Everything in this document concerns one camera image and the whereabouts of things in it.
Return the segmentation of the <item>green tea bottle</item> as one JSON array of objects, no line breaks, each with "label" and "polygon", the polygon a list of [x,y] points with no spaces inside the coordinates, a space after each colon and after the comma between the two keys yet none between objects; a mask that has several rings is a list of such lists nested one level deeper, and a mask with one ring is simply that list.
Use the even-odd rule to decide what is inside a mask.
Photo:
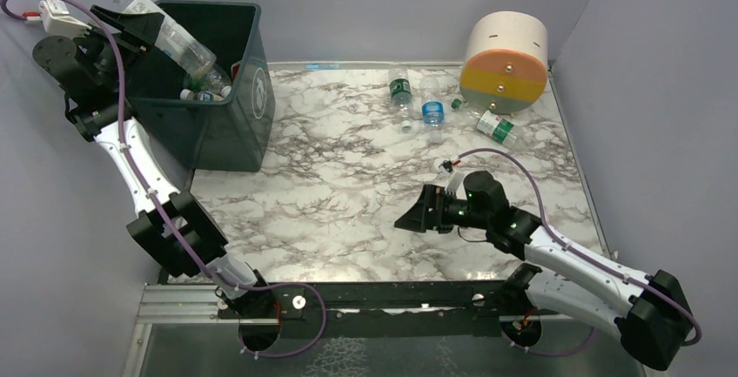
[{"label": "green tea bottle", "polygon": [[182,81],[182,87],[186,90],[199,92],[204,89],[203,81],[199,78],[193,78],[186,74]]}]

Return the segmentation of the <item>clear bottle grey blue label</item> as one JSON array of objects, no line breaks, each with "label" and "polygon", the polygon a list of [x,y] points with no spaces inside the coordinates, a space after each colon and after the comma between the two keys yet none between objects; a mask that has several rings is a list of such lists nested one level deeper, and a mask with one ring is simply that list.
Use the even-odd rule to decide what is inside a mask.
[{"label": "clear bottle grey blue label", "polygon": [[185,101],[201,101],[201,102],[221,102],[225,99],[218,95],[214,94],[210,91],[190,91],[183,89],[181,90],[179,94],[179,98]]}]

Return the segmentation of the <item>clear unlabelled bottle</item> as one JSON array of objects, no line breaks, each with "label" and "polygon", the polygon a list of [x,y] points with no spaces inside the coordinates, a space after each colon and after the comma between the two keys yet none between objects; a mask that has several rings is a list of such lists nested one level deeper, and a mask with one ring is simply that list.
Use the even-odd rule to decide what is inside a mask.
[{"label": "clear unlabelled bottle", "polygon": [[231,93],[231,78],[220,67],[211,67],[202,77],[198,79],[202,91],[209,91],[220,97],[227,98]]}]

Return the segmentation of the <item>amber bottle red label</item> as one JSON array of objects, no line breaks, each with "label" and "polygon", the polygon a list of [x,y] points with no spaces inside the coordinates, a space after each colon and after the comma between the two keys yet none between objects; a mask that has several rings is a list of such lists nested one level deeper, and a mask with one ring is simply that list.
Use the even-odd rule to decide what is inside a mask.
[{"label": "amber bottle red label", "polygon": [[236,78],[238,76],[238,73],[239,73],[239,70],[241,68],[241,65],[242,65],[242,61],[241,60],[238,60],[237,62],[235,62],[234,64],[231,65],[230,72],[231,72],[231,80],[232,81],[235,81],[236,80]]}]

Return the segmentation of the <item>clear bottle dark green label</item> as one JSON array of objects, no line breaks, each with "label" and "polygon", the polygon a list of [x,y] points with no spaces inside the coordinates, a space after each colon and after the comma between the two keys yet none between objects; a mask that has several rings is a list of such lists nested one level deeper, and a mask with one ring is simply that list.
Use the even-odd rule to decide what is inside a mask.
[{"label": "clear bottle dark green label", "polygon": [[409,132],[413,127],[413,96],[406,68],[391,68],[388,80],[390,99],[399,116],[400,129]]}]

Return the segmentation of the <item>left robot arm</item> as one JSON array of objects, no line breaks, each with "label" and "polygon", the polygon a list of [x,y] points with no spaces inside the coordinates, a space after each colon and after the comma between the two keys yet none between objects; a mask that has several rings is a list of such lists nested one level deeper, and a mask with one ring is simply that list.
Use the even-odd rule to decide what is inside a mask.
[{"label": "left robot arm", "polygon": [[211,53],[161,10],[95,13],[99,25],[40,10],[46,37],[33,57],[64,91],[66,118],[107,153],[126,183],[136,214],[129,234],[169,274],[203,273],[232,308],[253,303],[267,288],[263,277],[226,251],[210,214],[166,177],[125,97],[124,72],[146,53],[163,52],[194,78],[211,72]]}]

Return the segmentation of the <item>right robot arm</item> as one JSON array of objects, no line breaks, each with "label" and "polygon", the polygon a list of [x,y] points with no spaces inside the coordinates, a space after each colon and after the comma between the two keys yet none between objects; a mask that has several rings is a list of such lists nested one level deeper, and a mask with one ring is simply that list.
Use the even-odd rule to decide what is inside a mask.
[{"label": "right robot arm", "polygon": [[623,266],[547,230],[541,217],[508,202],[503,185],[485,171],[463,179],[465,196],[423,186],[394,223],[410,232],[450,233],[457,226],[484,231],[486,242],[521,260],[507,280],[531,307],[580,320],[616,338],[642,365],[669,368],[695,329],[680,281]]}]

